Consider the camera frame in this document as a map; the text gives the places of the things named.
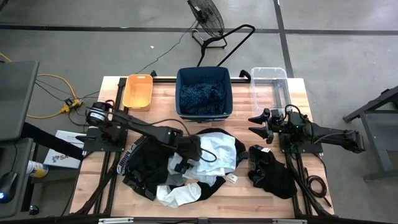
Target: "pile of clothes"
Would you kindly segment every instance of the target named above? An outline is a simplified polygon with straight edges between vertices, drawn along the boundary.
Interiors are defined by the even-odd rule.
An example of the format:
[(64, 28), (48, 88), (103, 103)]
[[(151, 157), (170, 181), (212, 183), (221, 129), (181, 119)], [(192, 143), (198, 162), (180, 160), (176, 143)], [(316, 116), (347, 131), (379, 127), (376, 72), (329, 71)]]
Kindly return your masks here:
[[(142, 137), (127, 151), (118, 166), (119, 174), (126, 175), (123, 182), (149, 200), (156, 199), (165, 206), (177, 208), (208, 199), (226, 182), (224, 176), (248, 158), (251, 165), (248, 176), (253, 186), (281, 198), (296, 193), (290, 172), (271, 152), (261, 151), (260, 146), (252, 146), (246, 151), (241, 141), (218, 128), (204, 129), (196, 135), (200, 137), (201, 148), (217, 156), (215, 162), (189, 161), (193, 167), (180, 174), (174, 171), (182, 160), (180, 155)], [(202, 158), (211, 161), (214, 155), (203, 151)], [(198, 182), (185, 185), (187, 179)]]
[(202, 80), (194, 85), (184, 85), (180, 90), (180, 109), (183, 114), (223, 114), (226, 103), (224, 84), (214, 80)]

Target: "spray can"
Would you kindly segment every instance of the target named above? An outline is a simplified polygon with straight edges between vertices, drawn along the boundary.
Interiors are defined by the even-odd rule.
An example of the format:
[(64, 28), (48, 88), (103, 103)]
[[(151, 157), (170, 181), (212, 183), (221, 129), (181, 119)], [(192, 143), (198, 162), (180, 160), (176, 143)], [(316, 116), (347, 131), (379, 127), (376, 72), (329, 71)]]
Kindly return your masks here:
[(42, 178), (49, 172), (49, 168), (39, 162), (29, 161), (27, 164), (26, 174), (30, 177)]

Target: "fan stand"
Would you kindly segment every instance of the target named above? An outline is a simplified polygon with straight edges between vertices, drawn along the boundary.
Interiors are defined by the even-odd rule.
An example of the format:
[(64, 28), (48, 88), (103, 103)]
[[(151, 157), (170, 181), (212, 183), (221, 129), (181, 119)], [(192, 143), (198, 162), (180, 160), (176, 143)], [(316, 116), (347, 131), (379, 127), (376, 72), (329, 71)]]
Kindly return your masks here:
[(201, 57), (200, 57), (200, 59), (199, 59), (199, 62), (198, 62), (198, 65), (197, 65), (197, 67), (199, 67), (200, 66), (200, 64), (201, 64), (201, 61), (203, 60), (203, 58), (205, 57), (205, 53), (206, 53), (206, 49), (207, 48), (214, 48), (214, 47), (209, 47), (209, 44), (211, 44), (211, 43), (213, 43), (214, 41), (219, 41), (219, 40), (221, 40), (221, 39), (224, 39), (224, 41), (225, 41), (225, 37), (227, 37), (227, 36), (229, 36), (229, 35), (231, 35), (231, 34), (233, 34), (233, 33), (235, 33), (236, 31), (238, 31), (238, 30), (240, 30), (240, 29), (242, 29), (243, 27), (248, 27), (248, 28), (250, 28), (251, 29), (251, 31), (250, 31), (250, 33), (217, 65), (217, 66), (220, 66), (222, 63), (224, 63), (225, 62), (225, 60), (227, 60), (228, 58), (229, 58), (229, 56), (231, 56), (234, 52), (235, 52), (235, 50), (237, 50), (255, 31), (256, 31), (256, 28), (254, 27), (254, 26), (252, 26), (252, 25), (249, 25), (249, 24), (243, 24), (243, 25), (241, 25), (241, 26), (239, 26), (238, 28), (236, 28), (236, 29), (233, 29), (233, 30), (231, 30), (231, 31), (229, 31), (228, 33), (226, 33), (226, 34), (224, 34), (224, 35), (221, 35), (221, 36), (219, 36), (219, 37), (211, 37), (211, 38), (209, 38), (209, 39), (207, 39), (207, 40), (204, 40), (203, 41), (203, 44), (200, 44), (199, 42), (199, 44), (200, 44), (200, 46), (201, 46)]
[[(199, 22), (197, 22), (196, 26), (192, 29), (192, 31), (191, 31), (191, 37), (195, 39), (195, 41), (200, 45), (200, 47), (202, 47), (202, 46), (203, 46), (203, 43), (204, 43), (206, 40), (203, 39), (203, 38), (200, 36), (198, 27), (199, 27)], [(199, 38), (200, 38), (201, 41), (198, 40), (198, 38), (195, 36), (194, 33), (198, 33)], [(224, 49), (224, 48), (228, 45), (228, 43), (226, 42), (225, 38), (223, 38), (223, 40), (224, 40), (224, 43), (225, 43), (225, 45), (223, 45), (223, 46), (210, 46), (210, 47), (207, 46), (206, 48), (208, 48), (208, 49)]]

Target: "clear plastic bin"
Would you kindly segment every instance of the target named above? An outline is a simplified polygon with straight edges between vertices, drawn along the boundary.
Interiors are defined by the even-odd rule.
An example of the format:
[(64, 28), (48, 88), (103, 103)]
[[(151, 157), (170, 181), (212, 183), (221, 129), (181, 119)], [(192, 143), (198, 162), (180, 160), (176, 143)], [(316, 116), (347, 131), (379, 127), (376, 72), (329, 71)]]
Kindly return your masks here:
[(283, 68), (256, 67), (250, 71), (252, 115), (259, 116), (264, 108), (284, 112), (290, 104), (287, 75)]

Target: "computer mouse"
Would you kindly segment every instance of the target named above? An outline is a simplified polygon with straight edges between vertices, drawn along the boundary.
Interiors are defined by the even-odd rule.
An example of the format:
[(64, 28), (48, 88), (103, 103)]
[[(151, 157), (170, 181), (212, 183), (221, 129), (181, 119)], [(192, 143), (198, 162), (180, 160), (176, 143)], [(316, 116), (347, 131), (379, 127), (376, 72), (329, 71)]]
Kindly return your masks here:
[(10, 202), (17, 190), (18, 174), (10, 171), (0, 178), (0, 203)]

